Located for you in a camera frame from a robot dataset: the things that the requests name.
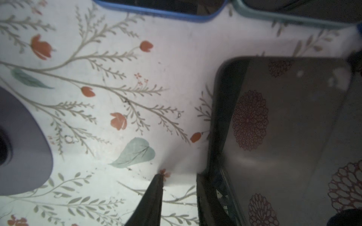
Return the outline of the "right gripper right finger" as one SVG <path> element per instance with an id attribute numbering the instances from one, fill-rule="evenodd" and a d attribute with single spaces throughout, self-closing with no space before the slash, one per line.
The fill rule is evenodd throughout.
<path id="1" fill-rule="evenodd" d="M 236 226 L 218 201 L 216 187 L 203 174 L 197 175 L 197 204 L 200 226 Z"/>

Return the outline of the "black phone stand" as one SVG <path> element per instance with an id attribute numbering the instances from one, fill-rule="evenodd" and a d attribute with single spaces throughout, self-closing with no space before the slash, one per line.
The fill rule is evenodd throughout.
<path id="1" fill-rule="evenodd" d="M 228 225 L 361 225 L 357 65 L 357 59 L 264 56 L 221 65 L 208 176 Z"/>

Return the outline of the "blue phone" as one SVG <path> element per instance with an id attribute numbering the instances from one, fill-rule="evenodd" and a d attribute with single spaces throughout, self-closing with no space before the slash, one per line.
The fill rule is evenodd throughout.
<path id="1" fill-rule="evenodd" d="M 359 24 L 356 26 L 356 29 L 357 29 L 358 33 L 362 36 L 362 23 L 359 23 Z"/>
<path id="2" fill-rule="evenodd" d="M 228 2 L 182 0 L 109 0 L 95 1 L 95 3 L 111 10 L 202 23 L 214 19 Z"/>

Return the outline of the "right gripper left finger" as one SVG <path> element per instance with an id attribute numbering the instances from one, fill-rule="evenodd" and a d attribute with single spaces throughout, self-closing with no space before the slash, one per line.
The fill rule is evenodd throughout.
<path id="1" fill-rule="evenodd" d="M 164 176 L 156 174 L 125 226 L 160 226 Z"/>

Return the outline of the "teal green phone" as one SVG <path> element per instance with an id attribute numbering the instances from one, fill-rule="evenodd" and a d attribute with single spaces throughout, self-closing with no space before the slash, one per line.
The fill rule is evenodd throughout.
<path id="1" fill-rule="evenodd" d="M 362 22 L 361 1 L 231 1 L 248 18 L 340 29 Z"/>

